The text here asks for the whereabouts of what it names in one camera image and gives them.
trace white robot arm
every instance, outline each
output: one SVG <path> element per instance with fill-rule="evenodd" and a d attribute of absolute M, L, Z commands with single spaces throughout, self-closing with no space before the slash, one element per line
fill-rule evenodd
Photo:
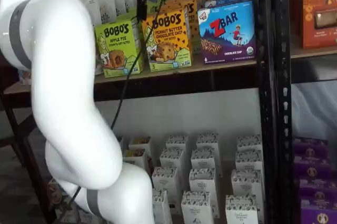
<path fill-rule="evenodd" d="M 93 100 L 94 33 L 80 0 L 0 0 L 0 48 L 32 70 L 32 108 L 47 138 L 46 163 L 84 210 L 115 224 L 151 224 L 147 173 L 122 163 L 119 143 Z M 76 67 L 71 62 L 76 55 Z"/>

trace purple box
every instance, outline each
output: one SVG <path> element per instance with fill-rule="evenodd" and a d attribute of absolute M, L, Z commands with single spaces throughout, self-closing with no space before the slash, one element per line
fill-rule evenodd
<path fill-rule="evenodd" d="M 328 141 L 295 136 L 293 152 L 294 155 L 326 159 L 328 158 Z"/>
<path fill-rule="evenodd" d="M 337 181 L 300 178 L 300 196 L 337 202 Z"/>
<path fill-rule="evenodd" d="M 311 177 L 331 179 L 331 164 L 329 159 L 294 156 L 294 177 Z"/>
<path fill-rule="evenodd" d="M 301 199 L 301 224 L 336 224 L 337 203 L 310 198 Z"/>

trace snack box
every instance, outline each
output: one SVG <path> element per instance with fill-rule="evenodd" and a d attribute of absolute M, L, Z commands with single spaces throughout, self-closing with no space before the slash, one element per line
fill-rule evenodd
<path fill-rule="evenodd" d="M 258 224 L 256 197 L 226 195 L 226 218 L 230 224 Z"/>
<path fill-rule="evenodd" d="M 154 146 L 152 144 L 151 137 L 136 137 L 132 140 L 132 142 L 128 145 L 128 148 L 131 150 L 136 149 L 144 149 L 145 154 L 147 155 L 147 162 L 150 172 L 153 172 L 153 164 L 155 162 L 154 157 Z"/>
<path fill-rule="evenodd" d="M 181 214 L 182 190 L 179 182 L 178 168 L 155 167 L 152 174 L 153 186 L 167 191 L 171 214 Z"/>
<path fill-rule="evenodd" d="M 219 148 L 219 134 L 209 133 L 200 134 L 196 138 L 196 147 L 211 147 L 214 149 L 214 157 L 216 162 L 216 170 L 220 177 L 223 176 L 221 158 L 220 158 L 220 148 Z"/>
<path fill-rule="evenodd" d="M 251 1 L 198 11 L 204 62 L 221 63 L 255 57 Z"/>
<path fill-rule="evenodd" d="M 337 201 L 337 181 L 301 178 L 300 196 Z"/>
<path fill-rule="evenodd" d="M 97 217 L 91 213 L 85 212 L 82 209 L 79 209 L 78 213 L 80 214 L 81 224 L 103 224 L 104 223 L 102 218 Z"/>
<path fill-rule="evenodd" d="M 217 171 L 214 152 L 214 148 L 212 147 L 201 147 L 194 149 L 191 156 L 192 168 L 215 168 L 215 170 Z"/>
<path fill-rule="evenodd" d="M 209 192 L 213 208 L 213 217 L 220 218 L 219 201 L 217 198 L 219 186 L 215 168 L 192 169 L 190 171 L 190 188 L 191 191 Z"/>
<path fill-rule="evenodd" d="M 331 179 L 332 171 L 329 159 L 294 156 L 294 177 Z"/>
<path fill-rule="evenodd" d="M 152 189 L 153 218 L 155 224 L 172 224 L 166 190 Z"/>
<path fill-rule="evenodd" d="M 150 33 L 155 13 L 143 21 L 144 37 Z M 190 67 L 192 41 L 187 7 L 162 11 L 146 43 L 146 53 L 151 72 Z"/>
<path fill-rule="evenodd" d="M 125 150 L 123 153 L 123 162 L 134 164 L 144 169 L 149 175 L 151 175 L 147 161 L 148 159 L 145 153 L 145 149 L 128 149 Z"/>
<path fill-rule="evenodd" d="M 234 195 L 256 196 L 257 218 L 259 223 L 265 223 L 261 172 L 259 170 L 233 170 L 231 180 Z"/>
<path fill-rule="evenodd" d="M 214 224 L 209 192 L 185 191 L 181 207 L 185 224 Z"/>
<path fill-rule="evenodd" d="M 186 151 L 181 148 L 166 148 L 160 155 L 162 167 L 177 167 L 179 180 L 183 190 L 188 190 L 189 173 L 186 166 Z"/>
<path fill-rule="evenodd" d="M 337 203 L 316 199 L 301 199 L 301 224 L 336 223 Z"/>
<path fill-rule="evenodd" d="M 95 27 L 98 51 L 105 77 L 128 75 L 141 50 L 137 19 L 106 23 Z M 143 55 L 138 59 L 132 74 L 143 71 Z"/>
<path fill-rule="evenodd" d="M 328 158 L 328 143 L 327 140 L 295 136 L 293 140 L 293 153 L 294 155 L 306 157 Z"/>

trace small white box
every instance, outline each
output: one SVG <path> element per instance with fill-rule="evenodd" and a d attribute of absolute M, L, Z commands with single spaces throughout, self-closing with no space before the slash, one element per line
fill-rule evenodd
<path fill-rule="evenodd" d="M 78 210 L 80 214 L 80 222 L 82 224 L 103 224 L 103 219 L 92 215 L 91 213 L 85 212 L 82 209 Z"/>
<path fill-rule="evenodd" d="M 259 170 L 233 170 L 231 180 L 234 195 L 256 196 L 257 218 L 260 224 L 264 224 L 264 202 L 261 172 Z"/>
<path fill-rule="evenodd" d="M 228 224 L 258 224 L 255 196 L 226 195 Z"/>
<path fill-rule="evenodd" d="M 264 198 L 264 173 L 261 150 L 248 149 L 237 151 L 235 156 L 235 166 L 237 170 L 260 170 L 262 177 L 262 193 Z"/>
<path fill-rule="evenodd" d="M 148 159 L 144 149 L 125 150 L 123 153 L 123 162 L 134 164 L 144 169 L 150 175 L 150 169 L 148 168 Z"/>
<path fill-rule="evenodd" d="M 192 151 L 192 169 L 215 168 L 214 148 L 202 147 Z"/>
<path fill-rule="evenodd" d="M 189 173 L 186 163 L 186 152 L 181 148 L 166 148 L 160 155 L 162 167 L 177 167 L 183 190 L 189 190 Z"/>
<path fill-rule="evenodd" d="M 153 218 L 155 224 L 172 224 L 169 200 L 166 190 L 152 190 Z"/>
<path fill-rule="evenodd" d="M 154 155 L 154 146 L 151 140 L 151 137 L 137 137 L 132 140 L 128 145 L 129 149 L 145 149 L 145 154 L 147 155 L 147 165 L 150 171 L 153 171 L 154 163 L 156 157 Z"/>
<path fill-rule="evenodd" d="M 213 217 L 220 218 L 219 201 L 217 199 L 218 183 L 215 168 L 192 169 L 190 171 L 191 191 L 209 192 Z"/>
<path fill-rule="evenodd" d="M 185 224 L 214 224 L 209 192 L 184 192 L 181 207 Z"/>
<path fill-rule="evenodd" d="M 67 204 L 71 200 L 71 197 L 66 196 L 63 200 L 62 204 L 55 209 L 56 217 L 59 218 L 63 211 L 66 209 Z M 78 215 L 78 209 L 75 202 L 73 202 L 69 208 L 67 208 L 67 212 L 64 217 L 61 219 L 62 223 L 78 223 L 80 217 Z"/>
<path fill-rule="evenodd" d="M 217 133 L 209 133 L 209 134 L 200 134 L 196 140 L 196 147 L 211 147 L 214 149 L 216 170 L 220 177 L 223 176 L 220 151 L 219 151 L 219 134 Z"/>
<path fill-rule="evenodd" d="M 165 189 L 167 191 L 171 214 L 180 215 L 182 190 L 179 183 L 177 167 L 155 167 L 152 174 L 152 182 L 154 188 Z"/>

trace wire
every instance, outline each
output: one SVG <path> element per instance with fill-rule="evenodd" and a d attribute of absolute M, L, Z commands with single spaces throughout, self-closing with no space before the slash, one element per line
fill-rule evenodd
<path fill-rule="evenodd" d="M 157 18 L 158 18 L 158 15 L 159 15 L 159 12 L 160 12 L 160 9 L 162 8 L 162 5 L 164 3 L 164 0 L 161 0 L 160 3 L 159 3 L 159 7 L 158 7 L 158 10 L 157 10 L 157 14 L 156 14 L 156 17 L 152 23 L 152 26 L 151 26 L 151 30 L 150 32 L 148 33 L 148 36 L 146 37 L 146 40 L 145 40 L 145 44 L 148 42 L 152 32 L 153 32 L 153 26 L 154 26 L 154 23 L 156 23 L 157 21 Z M 121 107 L 122 107 L 122 103 L 123 103 L 123 100 L 124 100 L 124 96 L 125 96 L 125 92 L 126 92 L 126 89 L 127 89 L 127 85 L 128 85 L 128 81 L 130 79 L 130 76 L 131 76 L 131 73 L 133 71 L 133 68 L 135 67 L 138 59 L 140 58 L 142 52 L 146 53 L 146 46 L 144 46 L 143 49 L 140 50 L 140 52 L 138 53 L 137 55 L 137 58 L 136 60 L 134 61 L 134 63 L 132 64 L 131 68 L 130 68 L 130 71 L 129 73 L 127 74 L 127 77 L 126 77 L 126 80 L 125 80 L 125 83 L 124 83 L 124 87 L 123 87 L 123 91 L 122 91 L 122 95 L 121 95 L 121 99 L 120 99 L 120 103 L 118 104 L 118 108 L 117 108 L 117 111 L 116 111 L 116 114 L 115 114 L 115 118 L 112 122 L 112 125 L 111 125 L 111 130 L 115 127 L 115 124 L 116 124 L 116 121 L 117 121 L 117 118 L 118 118 L 118 115 L 120 114 L 120 110 L 121 110 Z M 70 201 L 68 202 L 68 204 L 66 205 L 66 207 L 64 208 L 62 214 L 60 215 L 60 217 L 58 217 L 54 222 L 53 224 L 58 224 L 60 223 L 60 221 L 62 220 L 62 218 L 65 216 L 65 214 L 67 213 L 67 209 L 69 209 L 70 205 L 74 202 L 76 196 L 78 195 L 78 193 L 80 192 L 81 190 L 81 187 L 77 187 L 76 189 L 76 192 L 75 194 L 72 196 L 72 198 L 70 199 Z"/>
<path fill-rule="evenodd" d="M 163 2 L 164 2 L 164 0 L 161 0 L 161 1 L 160 1 L 160 4 L 159 4 L 158 10 L 157 10 L 156 17 L 155 17 L 155 19 L 154 19 L 154 21 L 153 21 L 153 23 L 152 23 L 151 30 L 150 30 L 150 32 L 149 32 L 149 34 L 148 34 L 148 36 L 147 36 L 147 38 L 146 38 L 146 40 L 145 40 L 145 44 L 148 42 L 148 40 L 149 40 L 149 38 L 150 38 L 150 36 L 151 36 L 151 34 L 152 34 L 152 32 L 153 32 L 153 26 L 154 26 L 154 23 L 156 23 L 156 21 L 157 21 L 157 18 L 158 18 L 160 9 L 161 9 L 161 7 L 162 7 L 162 5 L 163 5 Z M 141 56 L 142 52 L 146 53 L 146 46 L 144 46 L 144 49 L 140 50 L 140 52 L 139 52 L 138 55 L 137 55 L 136 60 L 133 62 L 132 67 L 130 68 L 129 73 L 127 74 L 127 77 L 126 77 L 126 80 L 125 80 L 125 83 L 124 83 L 124 87 L 123 87 L 123 91 L 122 91 L 122 95 L 121 95 L 121 99 L 120 99 L 120 103 L 118 104 L 118 108 L 117 108 L 117 111 L 116 111 L 116 114 L 115 114 L 115 118 L 114 118 L 114 120 L 113 120 L 113 122 L 112 122 L 112 124 L 111 124 L 111 130 L 114 129 L 114 127 L 115 127 L 115 124 L 116 124 L 117 118 L 118 118 L 118 116 L 119 116 L 119 114 L 120 114 L 120 110 L 121 110 L 122 103 L 123 103 L 123 100 L 124 100 L 124 96 L 125 96 L 125 92 L 126 92 L 126 89 L 127 89 L 127 85 L 128 85 L 129 78 L 130 78 L 131 73 L 132 73 L 132 71 L 133 71 L 133 68 L 135 67 L 135 65 L 136 65 L 136 63 L 137 63 L 139 57 Z"/>

